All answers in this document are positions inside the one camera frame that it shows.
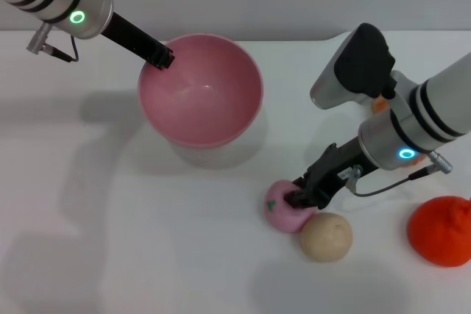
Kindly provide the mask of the pink plastic bowl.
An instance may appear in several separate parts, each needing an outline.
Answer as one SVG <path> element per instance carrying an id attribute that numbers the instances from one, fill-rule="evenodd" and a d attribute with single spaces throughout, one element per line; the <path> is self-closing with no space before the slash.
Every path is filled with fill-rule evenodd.
<path id="1" fill-rule="evenodd" d="M 168 42 L 174 61 L 141 69 L 138 98 L 150 125 L 165 139 L 210 149 L 235 140 L 255 120 L 263 80 L 252 56 L 218 35 L 191 34 Z"/>

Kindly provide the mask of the pink peach toy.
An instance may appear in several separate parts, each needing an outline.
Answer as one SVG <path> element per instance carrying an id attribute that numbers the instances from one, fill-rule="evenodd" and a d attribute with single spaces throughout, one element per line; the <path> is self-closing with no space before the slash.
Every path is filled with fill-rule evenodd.
<path id="1" fill-rule="evenodd" d="M 299 188 L 288 180 L 276 181 L 264 197 L 264 215 L 268 223 L 284 233 L 298 233 L 316 210 L 294 209 L 284 200 L 284 196 Z"/>

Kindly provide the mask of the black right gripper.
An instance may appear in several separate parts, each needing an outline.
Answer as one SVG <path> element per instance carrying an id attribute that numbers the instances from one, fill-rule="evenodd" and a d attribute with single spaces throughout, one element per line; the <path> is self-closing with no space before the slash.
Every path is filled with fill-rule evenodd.
<path id="1" fill-rule="evenodd" d="M 292 182 L 301 189 L 287 193 L 284 201 L 299 210 L 314 207 L 325 209 L 346 184 L 348 177 L 342 178 L 341 174 L 355 165 L 361 166 L 362 176 L 375 171 L 375 165 L 363 152 L 358 138 L 353 138 L 340 147 L 332 143 L 308 168 L 305 176 L 300 176 Z"/>

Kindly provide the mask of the orange striped bread loaf toy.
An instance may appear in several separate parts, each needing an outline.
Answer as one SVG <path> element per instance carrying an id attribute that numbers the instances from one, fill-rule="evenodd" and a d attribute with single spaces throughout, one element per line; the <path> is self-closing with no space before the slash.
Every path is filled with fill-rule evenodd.
<path id="1" fill-rule="evenodd" d="M 374 115 L 386 110 L 388 107 L 388 100 L 382 96 L 379 96 L 378 98 L 374 99 L 371 104 L 372 113 Z"/>

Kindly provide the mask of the red-orange persimmon toy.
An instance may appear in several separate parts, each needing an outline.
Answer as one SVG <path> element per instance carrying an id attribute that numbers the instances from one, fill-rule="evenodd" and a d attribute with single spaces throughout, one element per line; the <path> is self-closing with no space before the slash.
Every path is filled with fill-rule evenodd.
<path id="1" fill-rule="evenodd" d="M 406 234 L 425 260 L 459 267 L 471 260 L 471 200 L 440 196 L 418 206 L 408 219 Z"/>

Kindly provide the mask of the beige steamed bun toy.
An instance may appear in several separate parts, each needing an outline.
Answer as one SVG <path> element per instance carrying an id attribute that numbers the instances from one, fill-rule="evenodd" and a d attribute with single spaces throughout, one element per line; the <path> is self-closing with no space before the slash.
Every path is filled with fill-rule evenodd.
<path id="1" fill-rule="evenodd" d="M 347 255 L 353 244 L 353 231 L 345 217 L 319 213 L 302 227 L 299 240 L 306 257 L 318 263 L 331 263 Z"/>

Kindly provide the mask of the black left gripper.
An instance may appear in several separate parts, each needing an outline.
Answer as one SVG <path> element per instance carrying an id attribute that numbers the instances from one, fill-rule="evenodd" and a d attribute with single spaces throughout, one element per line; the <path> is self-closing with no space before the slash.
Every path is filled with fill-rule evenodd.
<path id="1" fill-rule="evenodd" d="M 173 51 L 114 12 L 102 32 L 107 39 L 131 51 L 159 70 L 167 69 L 174 61 Z"/>

